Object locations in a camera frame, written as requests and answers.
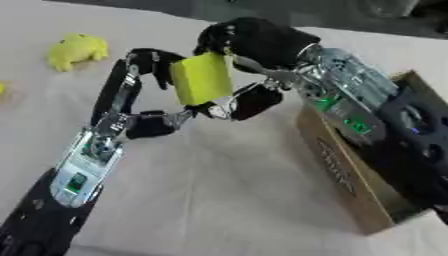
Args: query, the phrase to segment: yellow sponge cube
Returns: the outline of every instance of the yellow sponge cube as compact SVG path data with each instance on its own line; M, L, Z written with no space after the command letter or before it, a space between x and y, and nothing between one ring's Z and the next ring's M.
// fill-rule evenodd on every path
M232 95L232 82L224 56L205 53L170 67L177 97L183 105L200 105Z

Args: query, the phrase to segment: robotic arm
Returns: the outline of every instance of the robotic arm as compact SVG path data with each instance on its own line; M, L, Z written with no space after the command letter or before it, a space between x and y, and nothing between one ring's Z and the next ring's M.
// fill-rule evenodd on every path
M166 90L172 84L169 66L184 57L157 49L132 50L115 64L90 125L0 227L0 256L64 255L95 206L104 179L120 159L125 140L169 135L198 114L246 120L279 104L283 93L292 89L331 121L388 183L444 219L448 210L444 165L428 161L437 152L425 151L425 139L419 137L428 132L427 126L409 122L419 117L424 120L424 115L409 104L393 105L406 103L402 97L406 86L396 85L343 50L322 47L319 41L316 36L257 18L208 27L199 36L194 54L229 55L235 68L263 74L266 79L236 91L224 104L185 106L178 113L135 114L132 105L142 89L141 75L153 74ZM391 114L391 105L403 110L398 116L408 121L403 129Z

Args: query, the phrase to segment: green led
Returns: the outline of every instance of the green led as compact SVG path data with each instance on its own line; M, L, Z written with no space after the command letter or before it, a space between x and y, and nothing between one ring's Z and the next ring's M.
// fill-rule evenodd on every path
M336 104L341 99L341 96L338 94L322 98L320 100L317 100L315 102L316 107L321 111L327 111L329 108L331 108L334 104Z
M370 131L368 125L360 120L347 118L344 120L344 124L348 125L356 133L364 134Z
M87 181L87 177L81 173L75 174L68 183L66 189L78 193Z

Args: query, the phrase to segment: yellow rubber toy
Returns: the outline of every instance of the yellow rubber toy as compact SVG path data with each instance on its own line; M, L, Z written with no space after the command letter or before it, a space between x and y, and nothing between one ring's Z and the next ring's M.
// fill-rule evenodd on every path
M108 56L106 40L85 34L68 34L48 52L48 64L59 72L73 70L73 63Z

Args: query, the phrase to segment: white table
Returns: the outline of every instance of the white table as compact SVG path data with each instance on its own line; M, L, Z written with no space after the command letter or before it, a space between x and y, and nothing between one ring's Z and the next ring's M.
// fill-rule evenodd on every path
M0 219L88 121L116 59L134 47L189 55L207 25L145 11L2 0L0 80L13 82L15 97L0 104ZM448 98L446 41L304 30L388 74L416 69ZM54 72L45 51L67 32L107 38L111 57ZM233 75L243 85L254 79ZM159 91L150 78L147 85L139 109L180 108L173 90ZM300 106L290 93L247 122L199 118L173 136L129 143L71 255L448 255L447 228L434 215L369 238L357 234L293 125Z

